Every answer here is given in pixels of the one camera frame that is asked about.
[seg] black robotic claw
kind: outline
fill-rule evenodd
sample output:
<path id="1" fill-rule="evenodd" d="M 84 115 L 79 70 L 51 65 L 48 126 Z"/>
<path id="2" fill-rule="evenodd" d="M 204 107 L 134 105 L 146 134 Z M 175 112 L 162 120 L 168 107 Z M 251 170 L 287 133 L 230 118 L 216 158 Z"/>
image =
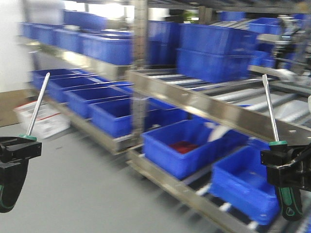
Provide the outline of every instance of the black robotic claw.
<path id="1" fill-rule="evenodd" d="M 311 144 L 287 146 L 283 152 L 263 150 L 261 164 L 267 166 L 270 184 L 311 191 Z"/>
<path id="2" fill-rule="evenodd" d="M 0 213 L 13 209 L 27 175 L 29 159 L 41 155 L 42 144 L 21 137 L 0 137 Z"/>
<path id="3" fill-rule="evenodd" d="M 283 217 L 289 221 L 302 218 L 300 189 L 311 191 L 311 144 L 287 146 L 286 141 L 261 151 L 261 164 L 267 167 L 267 180 L 276 187 Z"/>

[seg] stainless steel shelf edge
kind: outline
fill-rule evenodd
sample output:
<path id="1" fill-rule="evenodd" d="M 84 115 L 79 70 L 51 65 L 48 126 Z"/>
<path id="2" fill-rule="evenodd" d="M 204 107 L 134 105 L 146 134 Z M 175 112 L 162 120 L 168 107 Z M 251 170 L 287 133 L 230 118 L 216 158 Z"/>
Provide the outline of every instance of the stainless steel shelf edge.
<path id="1" fill-rule="evenodd" d="M 134 170 L 160 186 L 182 203 L 207 217 L 226 233 L 256 233 L 256 231 L 249 229 L 238 219 L 226 212 L 222 212 L 217 205 L 208 201 L 208 199 L 197 195 L 193 189 L 186 186 L 183 182 L 159 169 L 147 159 L 140 157 L 137 152 L 129 151 L 128 158 L 130 159 L 128 164 Z"/>
<path id="2" fill-rule="evenodd" d="M 134 83 L 135 91 L 141 94 L 170 102 L 189 113 L 210 118 L 248 135 L 273 141 L 271 122 L 267 116 L 215 100 L 199 92 L 167 84 L 162 80 L 149 77 L 147 70 L 129 71 L 128 74 L 129 81 Z M 310 143 L 310 128 L 279 120 L 276 123 L 280 138 L 287 140 L 290 145 Z"/>
<path id="3" fill-rule="evenodd" d="M 60 49 L 55 46 L 42 44 L 36 40 L 30 40 L 23 36 L 19 37 L 19 42 L 23 45 L 30 47 L 34 51 L 46 53 L 74 66 L 78 66 L 88 72 L 101 75 L 104 78 L 112 81 L 126 80 L 126 71 L 131 69 L 131 66 L 117 66 L 111 63 L 85 56 L 83 54 Z"/>
<path id="4" fill-rule="evenodd" d="M 113 155 L 125 153 L 133 148 L 134 141 L 132 140 L 131 134 L 119 138 L 112 138 L 93 126 L 87 120 L 73 113 L 64 104 L 59 104 L 47 96 L 44 96 L 44 100 L 68 117 L 72 125 L 74 125 L 77 129 L 87 133 L 94 141 L 107 149 Z"/>

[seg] metal post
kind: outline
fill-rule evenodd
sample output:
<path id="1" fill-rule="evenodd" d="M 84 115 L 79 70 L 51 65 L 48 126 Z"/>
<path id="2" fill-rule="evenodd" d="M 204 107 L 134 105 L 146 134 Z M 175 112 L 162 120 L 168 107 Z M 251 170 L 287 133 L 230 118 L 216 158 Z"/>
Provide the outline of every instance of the metal post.
<path id="1" fill-rule="evenodd" d="M 134 145 L 142 142 L 140 135 L 144 132 L 145 118 L 147 117 L 147 101 L 148 97 L 134 92 L 132 97 L 132 125 Z"/>
<path id="2" fill-rule="evenodd" d="M 142 69 L 146 62 L 148 42 L 148 0 L 132 0 L 134 5 L 134 66 Z"/>
<path id="3" fill-rule="evenodd" d="M 213 18 L 213 9 L 205 6 L 199 6 L 199 24 L 211 24 Z"/>
<path id="4" fill-rule="evenodd" d="M 84 9 L 85 9 L 85 12 L 89 12 L 89 6 L 88 6 L 88 3 L 84 3 Z"/>

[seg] screwdriver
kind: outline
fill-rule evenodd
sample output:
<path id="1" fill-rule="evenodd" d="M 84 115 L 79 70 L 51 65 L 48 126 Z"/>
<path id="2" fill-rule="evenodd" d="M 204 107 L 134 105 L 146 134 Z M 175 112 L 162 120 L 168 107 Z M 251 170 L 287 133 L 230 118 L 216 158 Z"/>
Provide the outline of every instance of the screwdriver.
<path id="1" fill-rule="evenodd" d="M 268 77 L 266 74 L 262 76 L 263 85 L 266 91 L 267 103 L 269 107 L 269 114 L 274 134 L 274 142 L 269 143 L 271 151 L 285 152 L 287 148 L 287 141 L 280 141 L 276 128 L 276 120 L 273 113 L 271 102 Z M 299 188 L 293 187 L 275 187 L 278 203 L 281 208 L 282 216 L 288 221 L 297 221 L 302 217 L 302 204 Z"/>
<path id="2" fill-rule="evenodd" d="M 37 142 L 37 138 L 31 136 L 31 133 L 35 125 L 35 120 L 38 115 L 49 78 L 50 73 L 47 73 L 44 78 L 27 133 L 20 134 L 18 137 L 8 138 L 11 139 L 11 147 L 19 147 L 20 150 L 23 150 L 22 153 L 25 154 L 25 157 L 26 154 L 29 157 L 18 162 L 16 162 L 16 160 L 4 161 L 5 163 L 0 161 L 1 165 L 5 165 L 5 169 L 1 169 L 2 177 L 0 177 L 0 213 L 7 213 L 14 208 L 26 179 L 29 159 L 41 155 L 41 143 Z M 11 152 L 11 156 L 15 153 L 21 153 L 21 151 L 18 152 L 18 149 L 16 149 L 15 152 Z"/>
<path id="3" fill-rule="evenodd" d="M 40 90 L 40 93 L 39 93 L 39 96 L 38 96 L 38 100 L 37 100 L 37 102 L 35 104 L 35 109 L 34 109 L 33 115 L 32 115 L 31 120 L 30 120 L 30 124 L 29 124 L 28 130 L 27 130 L 26 134 L 20 134 L 19 137 L 27 138 L 27 139 L 30 139 L 30 140 L 33 140 L 33 141 L 37 140 L 36 137 L 31 136 L 31 133 L 32 133 L 34 125 L 35 125 L 35 120 L 37 118 L 37 115 L 38 115 L 38 112 L 39 112 L 39 108 L 40 108 L 40 105 L 41 105 L 41 102 L 42 102 L 42 99 L 43 99 L 43 95 L 44 95 L 45 89 L 46 89 L 46 87 L 48 85 L 49 78 L 50 78 L 50 73 L 48 72 L 45 75 L 45 78 L 44 78 L 44 81 L 43 81 L 43 84 L 42 84 L 42 87 L 41 87 L 41 90 Z"/>

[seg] metal shelving rack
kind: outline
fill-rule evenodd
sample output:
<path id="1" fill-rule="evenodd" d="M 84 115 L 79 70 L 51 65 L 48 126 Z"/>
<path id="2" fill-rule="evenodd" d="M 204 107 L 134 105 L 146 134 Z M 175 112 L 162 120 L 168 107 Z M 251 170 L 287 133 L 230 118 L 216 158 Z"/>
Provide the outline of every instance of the metal shelving rack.
<path id="1" fill-rule="evenodd" d="M 129 71 L 129 81 L 134 83 L 135 92 L 141 97 L 138 99 L 140 102 L 135 103 L 134 101 L 134 108 L 141 108 L 142 98 L 151 96 L 174 104 L 189 113 L 210 118 L 251 136 L 273 141 L 270 118 L 264 114 L 267 109 L 264 97 L 263 101 L 250 108 L 242 108 L 232 104 L 247 100 L 254 95 L 261 94 L 264 96 L 260 77 L 237 82 L 206 83 L 177 74 L 175 69 L 163 69 Z M 272 93 L 283 91 L 274 103 L 275 106 L 292 100 L 306 101 L 306 97 L 311 93 L 311 89 L 308 87 L 299 85 L 292 87 L 288 83 L 279 81 L 271 82 L 270 86 L 273 90 Z M 144 113 L 141 113 L 135 121 L 142 123 L 143 118 Z M 286 116 L 282 120 L 277 120 L 280 138 L 293 145 L 310 143 L 311 128 L 309 128 L 309 121 L 308 108 Z M 294 232 L 297 227 L 297 225 L 294 227 L 294 224 L 289 224 L 280 216 L 271 225 L 260 226 L 229 203 L 209 194 L 211 166 L 203 168 L 180 181 L 144 158 L 144 154 L 140 150 L 130 150 L 128 157 L 128 164 L 135 171 L 207 217 L 224 232 L 280 233 Z M 311 200 L 307 195 L 304 202 L 306 213 L 310 204 Z"/>
<path id="2" fill-rule="evenodd" d="M 76 2 L 84 2 L 85 4 L 88 4 L 105 3 L 107 1 L 77 0 Z M 138 69 L 144 68 L 144 61 L 146 57 L 148 7 L 199 9 L 199 11 L 203 12 L 203 15 L 208 12 L 205 8 L 259 13 L 298 13 L 297 9 L 291 7 L 293 2 L 288 0 L 233 0 L 226 2 L 219 0 L 133 0 L 123 2 L 130 3 L 135 6 L 135 21 L 133 27 L 135 35 L 134 67 Z M 244 24 L 231 23 L 230 26 L 235 28 L 243 28 L 245 23 L 246 22 L 244 22 Z M 265 43 L 272 44 L 278 41 L 278 38 L 274 35 L 261 35 L 259 39 Z M 216 95 L 223 93 L 230 94 L 232 91 L 244 90 L 249 87 L 258 88 L 261 84 L 259 79 L 230 83 L 206 84 L 202 83 L 200 80 L 195 80 L 177 74 L 175 69 L 129 71 L 130 66 L 112 67 L 105 62 L 86 57 L 82 54 L 62 50 L 57 47 L 47 46 L 37 41 L 25 40 L 25 38 L 21 38 L 21 40 L 21 43 L 30 47 L 32 51 L 41 51 L 61 59 L 62 61 L 79 66 L 87 71 L 103 75 L 111 80 L 125 79 L 128 75 L 129 81 L 134 83 L 135 89 L 132 106 L 134 114 L 134 130 L 131 136 L 128 135 L 119 139 L 112 139 L 102 131 L 99 131 L 97 128 L 92 126 L 87 120 L 75 115 L 65 105 L 58 104 L 49 98 L 46 98 L 46 101 L 57 108 L 60 112 L 67 115 L 72 124 L 78 129 L 88 133 L 95 141 L 103 145 L 113 154 L 129 151 L 128 164 L 142 176 L 153 181 L 163 190 L 167 191 L 181 202 L 207 217 L 211 222 L 219 226 L 219 228 L 225 232 L 295 232 L 294 228 L 297 228 L 298 223 L 289 224 L 283 218 L 278 216 L 270 226 L 259 226 L 256 222 L 251 221 L 242 213 L 234 209 L 229 203 L 225 203 L 209 194 L 208 189 L 210 185 L 209 177 L 211 166 L 207 166 L 190 177 L 179 181 L 162 169 L 158 168 L 155 164 L 145 159 L 139 146 L 131 148 L 132 146 L 139 145 L 141 143 L 140 134 L 143 132 L 143 120 L 145 118 L 144 109 L 146 106 L 146 100 L 149 96 L 170 102 L 189 113 L 213 119 L 249 135 L 268 141 L 272 140 L 273 134 L 269 117 L 260 112 L 249 111 L 214 98 Z M 279 72 L 271 68 L 250 66 L 249 70 L 257 73 L 267 73 L 273 76 L 280 75 Z M 304 97 L 310 95 L 311 93 L 309 88 L 298 85 L 293 86 L 282 82 L 273 82 L 271 83 L 271 87 L 278 91 L 281 90 L 290 93 L 295 92 Z M 296 94 L 293 95 L 294 96 L 285 97 L 280 100 L 279 104 L 292 100 L 293 97 L 296 98 Z M 277 124 L 280 131 L 280 137 L 287 140 L 290 144 L 309 143 L 311 140 L 311 129 L 299 124 L 301 118 L 304 117 L 305 113 L 298 113 L 292 116 L 292 119 L 295 120 L 294 123 L 278 120 Z M 254 125 L 249 121 L 249 119 L 253 119 L 254 122 L 257 122 L 258 124 Z M 308 194 L 306 194 L 304 200 L 305 213 L 309 212 L 310 204 L 311 200 Z"/>

